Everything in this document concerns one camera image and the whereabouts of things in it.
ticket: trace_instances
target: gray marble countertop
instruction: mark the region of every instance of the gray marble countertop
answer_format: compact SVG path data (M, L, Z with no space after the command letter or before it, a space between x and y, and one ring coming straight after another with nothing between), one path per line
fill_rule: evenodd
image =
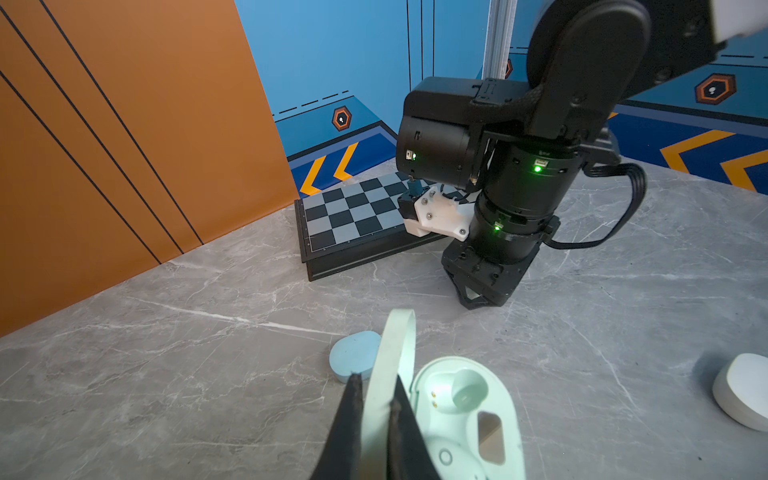
M542 248L502 308L459 305L447 240L308 283L286 208L12 333L0 478L308 478L343 390L331 345L412 307L417 368L467 356L508 387L529 479L765 480L768 434L710 387L768 355L768 197L647 172L631 224ZM629 196L580 176L558 239L601 237Z

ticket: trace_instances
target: white round object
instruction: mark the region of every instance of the white round object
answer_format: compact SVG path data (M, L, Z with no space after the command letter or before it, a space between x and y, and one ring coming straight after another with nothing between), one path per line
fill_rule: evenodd
M720 370L712 393L732 419L768 432L768 358L742 353Z

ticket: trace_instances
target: orange chevron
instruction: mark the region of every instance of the orange chevron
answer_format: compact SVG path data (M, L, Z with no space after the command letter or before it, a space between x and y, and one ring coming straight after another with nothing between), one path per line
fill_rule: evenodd
M750 176L746 174L746 169L765 163L768 163L768 150L759 151L745 157L734 158L733 160L723 162L720 166L733 185L754 192L756 191L755 186L752 184Z
M306 178L304 179L304 183L301 185L300 192L302 194L314 195L314 194L320 193L320 190L318 188L315 188L313 186L313 183L315 183L317 174L318 172L320 172L320 168L323 166L324 161L326 161L326 158L325 156L322 156L317 160L315 160L315 163L312 164L312 168L310 168L310 172L306 175Z
M336 172L333 174L334 177L338 178L341 181L349 180L352 178L352 175L346 173L346 166L349 165L349 161L352 160L352 155L355 153L355 149L357 148L357 144L359 142L355 142L351 145L349 145L346 148L346 151L344 152L344 157L342 157L341 162L339 162L339 166L336 169Z
M689 174L690 172L688 171L688 167L686 167L685 163L683 163L683 158L680 156L680 154L693 150L694 148L711 144L718 140L723 140L724 138L728 138L731 135L734 134L727 131L710 130L702 133L701 135L697 135L696 137L692 137L674 145L670 145L669 147L664 147L660 150L660 152L672 170L677 170L679 172L683 172L684 174Z

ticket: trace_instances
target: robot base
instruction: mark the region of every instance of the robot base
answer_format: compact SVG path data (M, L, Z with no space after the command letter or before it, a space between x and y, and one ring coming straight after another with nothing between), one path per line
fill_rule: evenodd
M453 240L442 253L442 265L456 287L458 301L468 310L481 306L502 306L536 257L541 242L512 265L489 262L465 242Z

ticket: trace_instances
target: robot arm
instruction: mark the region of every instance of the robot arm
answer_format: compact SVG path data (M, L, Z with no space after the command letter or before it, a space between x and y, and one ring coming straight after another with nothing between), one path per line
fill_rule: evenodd
M531 38L527 83L426 78L408 94L398 170L479 192L471 219L418 187L399 199L409 231L439 223L457 239L442 263L462 303L502 305L542 243L596 247L618 232L646 187L605 127L616 103L710 63L725 38L768 24L767 11L764 0L557 1ZM629 177L632 201L604 239L560 243L554 210L580 170Z

